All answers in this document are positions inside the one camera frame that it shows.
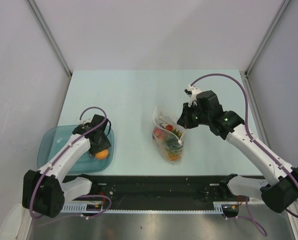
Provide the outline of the fake peach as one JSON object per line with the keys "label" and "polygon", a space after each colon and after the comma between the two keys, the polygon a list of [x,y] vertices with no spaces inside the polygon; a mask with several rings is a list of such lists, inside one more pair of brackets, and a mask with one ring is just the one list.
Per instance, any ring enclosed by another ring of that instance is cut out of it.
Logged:
{"label": "fake peach", "polygon": [[96,153],[95,154],[95,158],[97,160],[104,160],[104,159],[106,159],[108,157],[108,155],[109,155],[109,150],[108,149],[105,149],[103,151],[100,151],[100,152]]}

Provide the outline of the clear dotted zip top bag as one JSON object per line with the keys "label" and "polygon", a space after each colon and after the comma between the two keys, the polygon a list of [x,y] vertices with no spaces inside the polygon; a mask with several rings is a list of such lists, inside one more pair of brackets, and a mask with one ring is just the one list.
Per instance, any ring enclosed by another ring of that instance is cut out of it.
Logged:
{"label": "clear dotted zip top bag", "polygon": [[161,156],[178,163],[184,153],[185,128],[176,123],[176,115],[156,105],[152,117],[152,138]]}

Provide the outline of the fake pineapple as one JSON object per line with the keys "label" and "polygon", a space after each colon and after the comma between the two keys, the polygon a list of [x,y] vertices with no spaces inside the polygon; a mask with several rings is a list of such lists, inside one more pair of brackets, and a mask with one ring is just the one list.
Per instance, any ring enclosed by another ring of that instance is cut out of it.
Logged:
{"label": "fake pineapple", "polygon": [[164,141],[164,150],[169,161],[176,162],[182,158],[183,143],[181,137],[182,132],[174,128],[171,136]]}

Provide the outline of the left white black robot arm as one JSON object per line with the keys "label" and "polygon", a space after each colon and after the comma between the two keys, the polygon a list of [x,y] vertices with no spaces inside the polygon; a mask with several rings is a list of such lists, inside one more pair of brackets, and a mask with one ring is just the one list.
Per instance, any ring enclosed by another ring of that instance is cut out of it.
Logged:
{"label": "left white black robot arm", "polygon": [[67,202],[81,196],[89,200],[98,196],[99,187],[90,179],[78,176],[64,182],[64,178],[85,153],[95,156],[111,147],[105,134],[109,124],[105,115],[94,115],[91,121],[74,128],[68,141],[50,161],[38,170],[25,173],[22,206],[30,211],[32,218],[55,218]]}

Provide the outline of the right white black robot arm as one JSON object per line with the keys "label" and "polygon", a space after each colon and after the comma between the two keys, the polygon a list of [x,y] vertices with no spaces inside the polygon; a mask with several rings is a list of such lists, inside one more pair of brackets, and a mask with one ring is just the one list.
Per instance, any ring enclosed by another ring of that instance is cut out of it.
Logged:
{"label": "right white black robot arm", "polygon": [[220,196],[230,201],[241,195],[262,200],[276,213],[285,211],[298,199],[298,167],[280,159],[247,128],[235,112],[224,111],[217,95],[197,87],[185,89],[189,102],[183,104],[177,124],[185,129],[199,125],[240,150],[262,173],[264,179],[231,174],[221,181]]}

